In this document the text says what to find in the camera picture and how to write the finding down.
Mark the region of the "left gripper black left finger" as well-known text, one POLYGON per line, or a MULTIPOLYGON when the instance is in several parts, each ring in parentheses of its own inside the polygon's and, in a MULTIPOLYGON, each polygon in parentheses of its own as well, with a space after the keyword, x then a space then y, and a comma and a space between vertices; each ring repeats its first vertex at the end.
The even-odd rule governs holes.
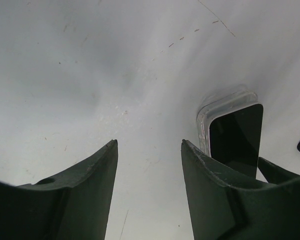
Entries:
POLYGON ((118 142, 36 184, 0 182, 0 240, 103 240, 118 142))

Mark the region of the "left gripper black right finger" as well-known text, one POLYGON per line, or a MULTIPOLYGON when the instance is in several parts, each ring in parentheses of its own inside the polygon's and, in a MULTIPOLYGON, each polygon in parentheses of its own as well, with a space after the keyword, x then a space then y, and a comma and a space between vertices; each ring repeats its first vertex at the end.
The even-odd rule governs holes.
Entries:
POLYGON ((300 182, 257 180, 188 140, 181 160, 196 240, 300 240, 300 182))

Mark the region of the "black smartphone blue edge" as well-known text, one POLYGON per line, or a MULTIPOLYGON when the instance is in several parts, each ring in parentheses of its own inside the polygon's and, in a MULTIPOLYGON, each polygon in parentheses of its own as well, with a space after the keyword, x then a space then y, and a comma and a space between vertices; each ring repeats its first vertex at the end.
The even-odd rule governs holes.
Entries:
POLYGON ((255 178, 263 113, 263 105, 256 103, 216 117, 209 126, 211 158, 255 178))

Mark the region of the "clear magsafe phone case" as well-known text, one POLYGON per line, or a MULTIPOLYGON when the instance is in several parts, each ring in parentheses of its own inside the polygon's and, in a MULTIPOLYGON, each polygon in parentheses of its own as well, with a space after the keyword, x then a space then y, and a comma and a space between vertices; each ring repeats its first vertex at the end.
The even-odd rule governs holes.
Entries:
POLYGON ((212 156, 210 126, 215 119, 257 105, 261 105, 257 94, 242 84, 214 91, 204 97, 196 116, 201 151, 212 156))

